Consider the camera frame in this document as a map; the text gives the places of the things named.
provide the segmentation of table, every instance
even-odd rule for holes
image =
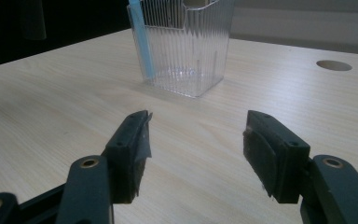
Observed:
[[[319,67],[348,63],[351,71]],[[247,111],[268,113],[358,171],[358,54],[230,39],[225,78],[192,99],[142,83],[130,30],[0,65],[0,191],[20,203],[99,155],[121,121],[147,109],[153,158],[116,223],[300,223],[242,154]]]

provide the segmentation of dark background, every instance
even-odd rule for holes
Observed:
[[[0,64],[130,28],[128,0],[45,0],[47,38],[22,37],[19,0],[0,0]]]

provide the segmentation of desk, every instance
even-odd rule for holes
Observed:
[[[337,72],[320,60],[348,63]],[[231,39],[224,80],[191,99],[142,83],[130,30],[0,65],[0,191],[20,203],[101,154],[121,121],[147,109],[153,158],[117,223],[300,223],[242,154],[247,111],[274,116],[358,170],[358,55]]]

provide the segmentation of light wood table surface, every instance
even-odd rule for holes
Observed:
[[[351,71],[326,70],[335,60]],[[243,157],[248,110],[268,113],[358,171],[358,55],[231,39],[225,78],[192,99],[142,83],[130,30],[0,65],[0,191],[19,202],[65,182],[147,109],[153,158],[117,223],[301,223]]]

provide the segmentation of clear plastic container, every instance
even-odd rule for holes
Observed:
[[[128,11],[144,81],[198,97],[222,80],[235,0],[130,0]]]

